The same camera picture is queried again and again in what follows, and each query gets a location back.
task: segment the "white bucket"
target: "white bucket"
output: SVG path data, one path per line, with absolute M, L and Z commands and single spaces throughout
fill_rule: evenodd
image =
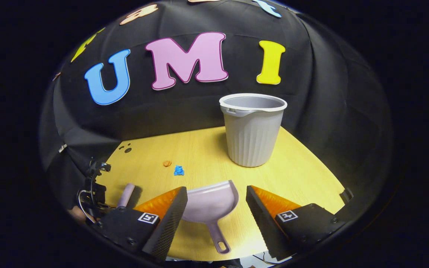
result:
M 225 117 L 228 156 L 240 166 L 260 166 L 269 160 L 287 107 L 283 99 L 238 93 L 219 100 Z

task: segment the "bucket rim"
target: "bucket rim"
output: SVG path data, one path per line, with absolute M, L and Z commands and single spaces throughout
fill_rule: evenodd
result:
M 258 98 L 269 99 L 269 100 L 280 102 L 282 106 L 275 107 L 275 108 L 253 108 L 253 107 L 241 107 L 241 106 L 229 105 L 225 103 L 226 100 L 239 98 L 239 97 L 258 97 Z M 236 93 L 236 94 L 226 95 L 221 99 L 219 99 L 219 104 L 221 105 L 221 107 L 236 109 L 240 111 L 278 112 L 278 111 L 284 110 L 287 107 L 287 102 L 285 100 L 271 95 L 264 95 L 259 93 Z

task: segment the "dustpan handle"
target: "dustpan handle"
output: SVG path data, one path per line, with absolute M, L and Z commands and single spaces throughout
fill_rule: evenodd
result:
M 231 248 L 229 247 L 228 243 L 225 240 L 225 237 L 223 236 L 223 233 L 221 232 L 221 229 L 218 226 L 218 222 L 211 222 L 209 224 L 206 224 L 208 226 L 208 230 L 211 234 L 211 239 L 213 240 L 214 247 L 220 254 L 227 254 L 231 251 Z M 225 249 L 221 249 L 219 246 L 219 243 L 223 243 L 225 245 Z

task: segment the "table surface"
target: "table surface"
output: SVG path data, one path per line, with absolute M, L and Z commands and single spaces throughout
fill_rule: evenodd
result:
M 266 244 L 246 203 L 246 188 L 254 185 L 299 205 L 312 202 L 335 214 L 344 206 L 344 187 L 327 167 L 281 127 L 273 154 L 259 167 L 243 167 L 228 156 L 225 127 L 201 129 L 124 141 L 110 156 L 109 173 L 97 183 L 107 187 L 106 203 L 116 206 L 127 183 L 142 188 L 138 204 L 174 188 L 187 190 L 232 180 L 239 203 L 232 213 L 218 221 L 228 254 L 219 254 L 204 224 L 180 221 L 168 256 L 193 261 L 221 261 L 243 258 L 266 251 Z M 165 160 L 172 165 L 164 167 Z M 184 175 L 174 176 L 175 166 Z

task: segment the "screw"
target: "screw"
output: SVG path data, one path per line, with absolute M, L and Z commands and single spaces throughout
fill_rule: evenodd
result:
M 129 243 L 131 246 L 137 244 L 137 242 L 131 237 L 127 237 L 127 243 Z

